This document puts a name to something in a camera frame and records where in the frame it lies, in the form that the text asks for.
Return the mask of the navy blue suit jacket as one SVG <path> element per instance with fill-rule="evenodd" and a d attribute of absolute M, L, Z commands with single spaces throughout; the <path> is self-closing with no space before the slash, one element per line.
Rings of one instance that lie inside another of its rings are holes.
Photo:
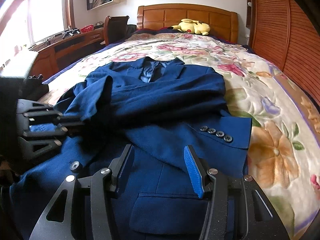
<path fill-rule="evenodd" d="M 232 116 L 225 82 L 213 68 L 179 59 L 111 62 L 88 74 L 55 105 L 89 123 L 61 152 L 25 172 L 10 189 L 17 227 L 28 239 L 49 200 L 80 162 L 91 176 L 130 144 L 135 160 L 125 191 L 113 200 L 121 239 L 198 239 L 207 202 L 193 191 L 185 146 L 225 175 L 245 171 L 251 118 Z"/>

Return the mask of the black folded clothes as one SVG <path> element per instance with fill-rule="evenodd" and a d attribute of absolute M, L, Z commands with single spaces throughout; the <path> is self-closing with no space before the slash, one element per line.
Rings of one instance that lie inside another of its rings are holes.
<path fill-rule="evenodd" d="M 49 92 L 48 84 L 43 83 L 43 75 L 33 75 L 26 79 L 22 88 L 22 99 L 37 101 Z"/>

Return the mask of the floral bed blanket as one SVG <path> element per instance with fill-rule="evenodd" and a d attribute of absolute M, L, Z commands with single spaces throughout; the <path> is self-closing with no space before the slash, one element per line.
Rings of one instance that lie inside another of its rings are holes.
<path fill-rule="evenodd" d="M 55 104 L 69 88 L 112 61 L 178 58 L 211 67 L 224 77 L 230 113 L 252 119 L 249 171 L 266 192 L 291 239 L 314 239 L 318 226 L 319 112 L 274 64 L 237 44 L 168 31 L 135 33 L 124 43 L 87 56 L 52 77 L 43 103 Z"/>

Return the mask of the wooden desk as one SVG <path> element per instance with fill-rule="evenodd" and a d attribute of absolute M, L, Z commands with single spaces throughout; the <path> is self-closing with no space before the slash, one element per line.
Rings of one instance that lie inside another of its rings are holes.
<path fill-rule="evenodd" d="M 103 28 L 66 38 L 38 51 L 30 74 L 46 80 L 69 65 L 101 50 L 104 46 Z"/>

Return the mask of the black gadget on desk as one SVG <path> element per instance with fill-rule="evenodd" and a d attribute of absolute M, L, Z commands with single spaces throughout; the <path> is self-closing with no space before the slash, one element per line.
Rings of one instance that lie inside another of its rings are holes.
<path fill-rule="evenodd" d="M 64 40 L 67 37 L 73 37 L 74 35 L 79 35 L 79 34 L 81 34 L 81 31 L 79 28 L 72 29 L 71 27 L 69 27 L 68 29 L 63 31 L 62 39 Z"/>

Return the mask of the red basket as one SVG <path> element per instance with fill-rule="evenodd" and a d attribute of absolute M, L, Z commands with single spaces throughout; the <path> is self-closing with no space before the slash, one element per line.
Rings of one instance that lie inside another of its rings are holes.
<path fill-rule="evenodd" d="M 88 33 L 94 30 L 94 25 L 87 25 L 80 29 L 81 33 Z"/>

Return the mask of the window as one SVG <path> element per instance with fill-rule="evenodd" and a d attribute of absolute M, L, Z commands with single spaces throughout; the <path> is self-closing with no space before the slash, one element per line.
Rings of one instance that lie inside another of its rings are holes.
<path fill-rule="evenodd" d="M 5 0 L 1 5 L 1 62 L 22 49 L 50 44 L 74 28 L 73 0 Z"/>

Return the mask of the wooden chair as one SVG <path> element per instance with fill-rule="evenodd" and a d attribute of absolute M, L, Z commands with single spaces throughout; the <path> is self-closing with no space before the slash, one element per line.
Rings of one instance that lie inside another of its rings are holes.
<path fill-rule="evenodd" d="M 104 21 L 104 41 L 108 46 L 126 36 L 129 16 L 106 16 Z"/>

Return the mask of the wooden bed headboard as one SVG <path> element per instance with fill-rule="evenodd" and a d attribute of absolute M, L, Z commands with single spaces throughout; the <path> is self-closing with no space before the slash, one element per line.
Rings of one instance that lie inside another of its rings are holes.
<path fill-rule="evenodd" d="M 159 30 L 178 25 L 181 19 L 199 20 L 209 24 L 211 36 L 238 42 L 238 14 L 199 4 L 167 3 L 142 5 L 137 11 L 137 29 Z"/>

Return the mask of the yellow Pikachu plush toy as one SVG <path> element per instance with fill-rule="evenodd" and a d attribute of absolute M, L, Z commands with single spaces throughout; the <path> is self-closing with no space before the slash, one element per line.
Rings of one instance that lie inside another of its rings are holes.
<path fill-rule="evenodd" d="M 202 21 L 195 21 L 184 18 L 178 25 L 168 27 L 170 30 L 178 30 L 183 33 L 197 34 L 207 36 L 210 32 L 210 26 Z"/>

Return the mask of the wooden louvered wardrobe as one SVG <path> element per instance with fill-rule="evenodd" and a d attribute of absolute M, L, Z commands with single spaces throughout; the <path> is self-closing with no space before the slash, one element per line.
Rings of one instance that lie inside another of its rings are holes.
<path fill-rule="evenodd" d="M 249 46 L 319 101 L 319 34 L 294 0 L 251 0 Z"/>

